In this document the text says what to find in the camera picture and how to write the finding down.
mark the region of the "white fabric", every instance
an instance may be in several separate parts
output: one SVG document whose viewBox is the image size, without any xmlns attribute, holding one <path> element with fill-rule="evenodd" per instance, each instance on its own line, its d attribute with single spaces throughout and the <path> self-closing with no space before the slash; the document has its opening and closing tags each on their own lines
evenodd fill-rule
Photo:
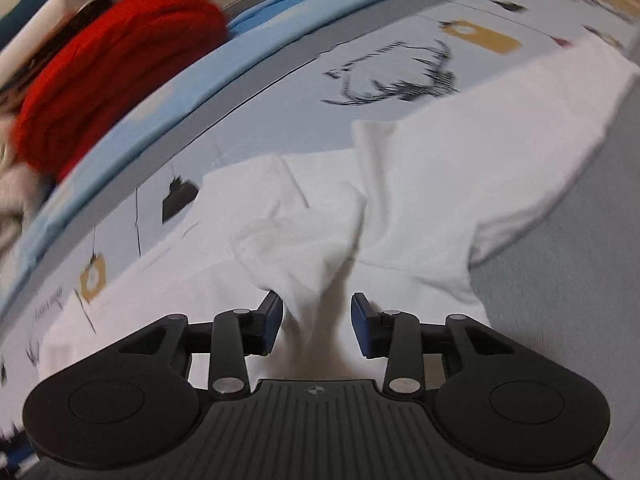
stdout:
<svg viewBox="0 0 640 480">
<path fill-rule="evenodd" d="M 38 51 L 44 41 L 92 1 L 94 0 L 47 0 L 0 52 L 0 87 Z"/>
<path fill-rule="evenodd" d="M 44 192 L 44 180 L 24 162 L 0 175 L 0 260 L 33 221 Z"/>
<path fill-rule="evenodd" d="M 14 163 L 15 148 L 10 140 L 14 123 L 15 116 L 0 115 L 0 174 L 3 174 Z"/>
<path fill-rule="evenodd" d="M 637 73 L 593 38 L 397 123 L 355 123 L 354 150 L 261 157 L 208 174 L 183 223 L 84 306 L 95 335 L 78 300 L 67 303 L 43 342 L 41 375 L 165 314 L 207 321 L 255 308 L 273 289 L 287 315 L 273 354 L 248 359 L 252 382 L 381 380 L 384 360 L 364 359 L 351 329 L 351 295 L 422 322 L 461 312 L 488 323 L 469 261 L 549 210 Z M 368 201 L 361 234 L 356 188 Z M 190 380 L 205 385 L 206 363 L 198 366 Z"/>
</svg>

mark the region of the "red fabric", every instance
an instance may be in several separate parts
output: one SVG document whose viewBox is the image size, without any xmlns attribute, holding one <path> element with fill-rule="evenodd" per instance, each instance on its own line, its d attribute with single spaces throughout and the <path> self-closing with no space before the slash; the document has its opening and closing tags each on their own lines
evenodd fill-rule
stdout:
<svg viewBox="0 0 640 480">
<path fill-rule="evenodd" d="M 123 0 L 82 30 L 29 88 L 18 153 L 60 182 L 142 99 L 226 40 L 205 0 Z"/>
</svg>

